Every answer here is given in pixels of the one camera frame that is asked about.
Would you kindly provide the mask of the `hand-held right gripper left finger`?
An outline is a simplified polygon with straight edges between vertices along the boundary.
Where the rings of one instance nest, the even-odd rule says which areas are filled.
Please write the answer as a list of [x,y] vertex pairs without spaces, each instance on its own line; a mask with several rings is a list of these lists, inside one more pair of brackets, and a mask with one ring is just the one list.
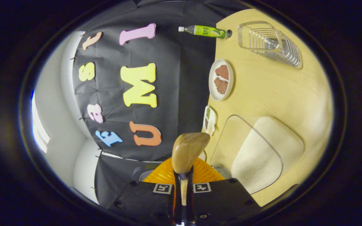
[[161,163],[119,159],[117,192],[108,210],[141,225],[181,223],[180,183],[172,159]]

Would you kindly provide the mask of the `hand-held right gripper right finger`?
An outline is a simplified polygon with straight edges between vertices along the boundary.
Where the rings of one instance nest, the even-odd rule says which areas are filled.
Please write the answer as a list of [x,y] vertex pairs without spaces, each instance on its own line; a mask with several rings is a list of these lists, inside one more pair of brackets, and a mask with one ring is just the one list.
[[192,225],[252,225],[261,207],[236,178],[225,179],[202,159],[192,167],[186,219]]

